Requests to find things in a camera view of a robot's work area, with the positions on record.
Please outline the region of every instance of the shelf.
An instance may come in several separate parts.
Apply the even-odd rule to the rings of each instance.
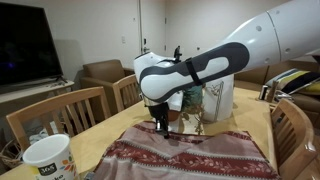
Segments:
[[[41,94],[41,93],[46,93],[46,92],[53,92],[53,91],[58,92],[59,90],[63,90],[68,87],[71,87],[73,84],[74,82],[69,80],[67,80],[67,83],[63,81],[58,81],[58,82],[51,82],[51,83],[42,84],[42,85],[35,85],[27,89],[0,94],[0,103],[6,103],[9,101],[13,101],[13,100],[17,100],[17,99],[21,99],[29,96]]]

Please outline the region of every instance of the couch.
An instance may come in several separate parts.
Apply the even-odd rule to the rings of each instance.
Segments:
[[[239,88],[260,92],[262,85],[266,84],[270,79],[293,68],[320,72],[320,67],[316,62],[284,61],[279,64],[236,73],[234,84]],[[302,94],[298,91],[293,93],[292,97],[294,103],[310,118],[314,127],[320,129],[320,95]]]

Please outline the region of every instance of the basket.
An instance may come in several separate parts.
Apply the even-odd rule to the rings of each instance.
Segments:
[[[0,159],[11,169],[22,164],[21,148],[16,140],[11,140],[5,145],[0,152]]]

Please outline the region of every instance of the door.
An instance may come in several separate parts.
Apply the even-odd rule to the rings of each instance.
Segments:
[[[165,56],[165,0],[139,0],[141,53]]]

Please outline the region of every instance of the tv screen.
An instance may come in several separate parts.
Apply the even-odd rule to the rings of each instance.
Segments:
[[[44,9],[0,3],[0,87],[62,75]]]

